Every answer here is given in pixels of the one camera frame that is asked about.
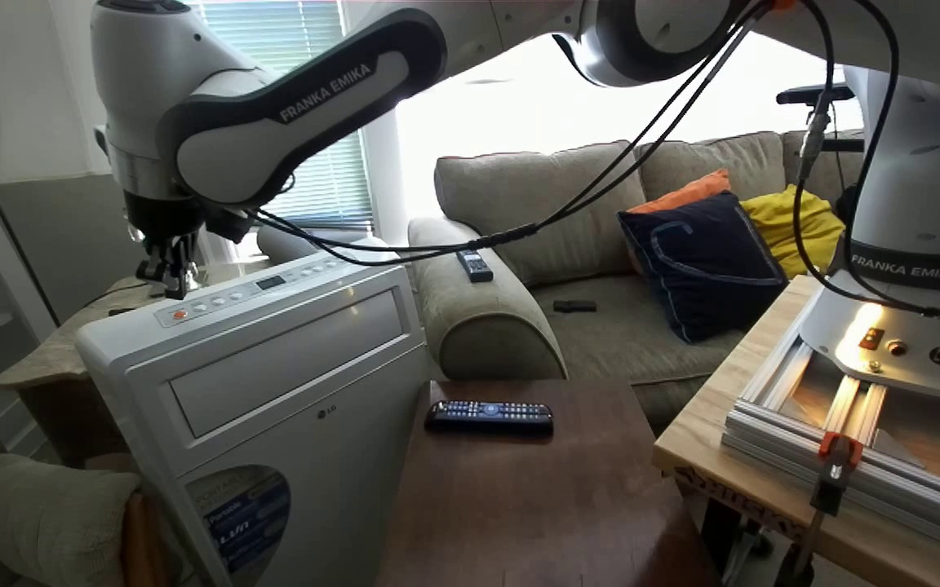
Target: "beige couch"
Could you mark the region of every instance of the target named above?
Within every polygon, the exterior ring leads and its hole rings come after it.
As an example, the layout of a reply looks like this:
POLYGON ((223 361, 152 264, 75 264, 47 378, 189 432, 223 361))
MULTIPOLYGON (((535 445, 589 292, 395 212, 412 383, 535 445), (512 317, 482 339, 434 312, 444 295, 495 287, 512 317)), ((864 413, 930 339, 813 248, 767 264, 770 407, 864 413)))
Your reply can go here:
MULTIPOLYGON (((439 156, 434 186, 444 218, 412 220, 408 242, 468 242, 538 220, 621 149, 623 143, 589 143, 562 154, 439 156)), ((719 165, 732 168, 742 200, 777 191, 797 176, 797 149, 798 132, 663 143, 586 212, 482 252, 490 282, 470 282, 449 255, 413 264, 437 369, 444 378, 621 378, 636 387, 653 428, 666 428, 742 332, 681 343, 657 287, 630 266, 617 212, 719 165), (556 312, 552 299, 595 299, 596 312, 556 312)), ((859 154, 821 154, 806 186, 836 200, 856 176, 859 154)))

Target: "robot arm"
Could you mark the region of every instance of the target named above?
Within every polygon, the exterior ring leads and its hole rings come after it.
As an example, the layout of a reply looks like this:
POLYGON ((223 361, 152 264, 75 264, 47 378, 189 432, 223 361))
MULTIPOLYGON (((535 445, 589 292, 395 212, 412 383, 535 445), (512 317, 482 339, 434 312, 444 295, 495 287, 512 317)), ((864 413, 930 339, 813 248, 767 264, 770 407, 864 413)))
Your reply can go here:
POLYGON ((694 65, 743 0, 366 0, 366 25, 266 81, 178 0, 99 0, 109 156, 142 232, 142 277, 178 277, 213 207, 253 207, 401 96, 552 31, 604 84, 694 65))

